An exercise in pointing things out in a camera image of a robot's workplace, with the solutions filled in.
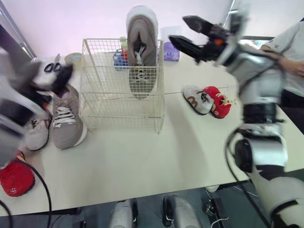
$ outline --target scissors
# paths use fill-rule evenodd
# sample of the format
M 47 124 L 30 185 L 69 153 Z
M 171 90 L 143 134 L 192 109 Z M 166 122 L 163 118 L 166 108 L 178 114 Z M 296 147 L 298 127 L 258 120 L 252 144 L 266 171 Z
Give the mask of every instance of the scissors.
M 58 54 L 54 60 L 53 63 L 49 63 L 46 65 L 46 67 L 44 68 L 44 72 L 46 73 L 50 73 L 52 71 L 54 72 L 58 72 L 61 70 L 61 64 L 59 63 L 59 59 L 60 59 L 60 54 Z

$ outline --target white shirt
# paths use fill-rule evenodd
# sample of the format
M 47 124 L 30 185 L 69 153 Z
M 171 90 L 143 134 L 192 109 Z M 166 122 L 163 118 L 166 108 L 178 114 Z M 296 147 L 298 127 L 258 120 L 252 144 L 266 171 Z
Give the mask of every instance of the white shirt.
M 281 53 L 285 58 L 304 61 L 304 21 L 292 26 L 265 45 Z M 304 76 L 291 73 L 286 73 L 286 76 L 284 89 L 304 97 Z

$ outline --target floor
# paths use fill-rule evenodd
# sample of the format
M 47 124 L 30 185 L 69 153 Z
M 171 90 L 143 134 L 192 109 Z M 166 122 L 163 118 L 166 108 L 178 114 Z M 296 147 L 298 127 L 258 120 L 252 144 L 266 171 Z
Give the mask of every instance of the floor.
M 304 170 L 289 173 L 290 176 L 300 178 L 304 181 Z M 254 187 L 251 183 L 246 183 L 245 187 L 248 191 L 255 194 Z M 202 205 L 209 200 L 204 188 L 184 190 L 168 193 L 178 194 L 187 199 L 187 201 L 195 209 L 204 228 L 210 227 L 208 216 L 202 211 Z M 161 220 L 161 204 L 165 194 L 138 198 L 138 228 L 162 228 Z M 220 197 L 224 208 L 229 216 L 229 222 L 232 228 L 264 228 L 264 224 L 245 198 L 242 191 L 235 187 L 229 187 L 219 190 L 212 197 Z M 261 211 L 263 208 L 257 197 L 253 196 L 254 201 L 258 204 Z M 52 218 L 53 226 L 51 228 L 78 228 L 79 222 L 87 221 L 87 228 L 106 228 L 111 211 L 115 206 L 115 202 L 98 204 L 83 207 L 79 215 L 54 215 Z M 45 215 L 22 215 L 14 216 L 14 228 L 43 228 L 47 225 L 47 216 Z M 0 217 L 0 227 L 8 227 L 7 217 Z

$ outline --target blue container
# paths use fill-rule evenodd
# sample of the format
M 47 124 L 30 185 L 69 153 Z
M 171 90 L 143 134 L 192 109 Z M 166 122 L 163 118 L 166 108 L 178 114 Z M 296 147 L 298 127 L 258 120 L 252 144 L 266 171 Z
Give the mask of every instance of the blue container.
M 128 66 L 128 61 L 124 59 L 123 52 L 121 49 L 117 50 L 115 54 L 113 55 L 113 61 L 114 61 L 114 66 L 115 70 L 122 70 L 122 67 L 118 66 Z

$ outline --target human hand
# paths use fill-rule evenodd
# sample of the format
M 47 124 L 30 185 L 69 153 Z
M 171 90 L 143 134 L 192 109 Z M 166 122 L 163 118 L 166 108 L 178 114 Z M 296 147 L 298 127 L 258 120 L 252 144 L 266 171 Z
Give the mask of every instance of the human hand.
M 304 62 L 286 59 L 286 61 L 283 63 L 283 67 L 286 71 L 292 74 L 304 76 Z

